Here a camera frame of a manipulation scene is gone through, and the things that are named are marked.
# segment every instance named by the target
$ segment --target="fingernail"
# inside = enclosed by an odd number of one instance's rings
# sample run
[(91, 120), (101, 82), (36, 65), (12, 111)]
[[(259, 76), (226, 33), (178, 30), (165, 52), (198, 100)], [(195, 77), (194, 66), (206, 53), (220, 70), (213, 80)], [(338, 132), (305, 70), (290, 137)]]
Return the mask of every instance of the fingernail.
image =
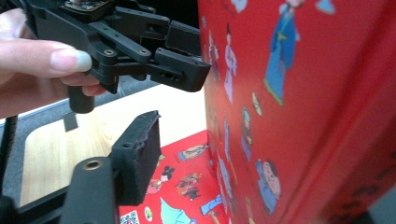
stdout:
[(91, 69), (91, 56), (78, 49), (58, 49), (52, 52), (50, 66), (58, 72), (86, 72)]

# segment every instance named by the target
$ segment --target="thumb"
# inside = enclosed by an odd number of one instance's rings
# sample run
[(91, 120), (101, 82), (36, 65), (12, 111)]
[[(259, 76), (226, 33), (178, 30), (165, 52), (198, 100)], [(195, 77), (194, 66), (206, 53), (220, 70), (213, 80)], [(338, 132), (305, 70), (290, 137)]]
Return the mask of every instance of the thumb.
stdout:
[(10, 39), (0, 42), (0, 72), (17, 72), (37, 77), (64, 77), (86, 72), (91, 56), (54, 41)]

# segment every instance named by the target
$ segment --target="wooden surface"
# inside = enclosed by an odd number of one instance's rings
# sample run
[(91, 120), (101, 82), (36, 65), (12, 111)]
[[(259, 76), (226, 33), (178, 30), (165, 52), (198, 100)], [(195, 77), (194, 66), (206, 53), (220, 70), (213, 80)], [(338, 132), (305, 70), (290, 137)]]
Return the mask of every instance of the wooden surface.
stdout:
[(21, 205), (69, 184), (74, 166), (106, 156), (138, 115), (158, 110), (161, 146), (206, 129), (204, 91), (185, 92), (164, 85), (77, 115), (78, 128), (66, 132), (62, 120), (33, 131), (26, 139)]

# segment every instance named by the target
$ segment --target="black cable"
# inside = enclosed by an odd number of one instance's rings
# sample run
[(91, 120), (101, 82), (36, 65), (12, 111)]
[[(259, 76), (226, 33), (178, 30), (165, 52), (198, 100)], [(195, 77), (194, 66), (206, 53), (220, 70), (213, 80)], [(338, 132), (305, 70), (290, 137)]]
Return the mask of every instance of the black cable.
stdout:
[(3, 182), (6, 174), (7, 162), (14, 143), (15, 132), (17, 131), (18, 116), (6, 119), (4, 125), (3, 139), (0, 146), (0, 195), (3, 195)]

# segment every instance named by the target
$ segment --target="red book cover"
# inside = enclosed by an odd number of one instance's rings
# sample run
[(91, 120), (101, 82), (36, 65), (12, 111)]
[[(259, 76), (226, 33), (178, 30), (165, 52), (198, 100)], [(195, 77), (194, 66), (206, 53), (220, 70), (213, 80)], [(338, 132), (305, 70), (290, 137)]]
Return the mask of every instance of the red book cover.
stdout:
[(162, 147), (145, 201), (121, 206), (121, 224), (226, 223), (207, 131)]
[(199, 0), (209, 147), (232, 223), (339, 223), (396, 182), (390, 0)]

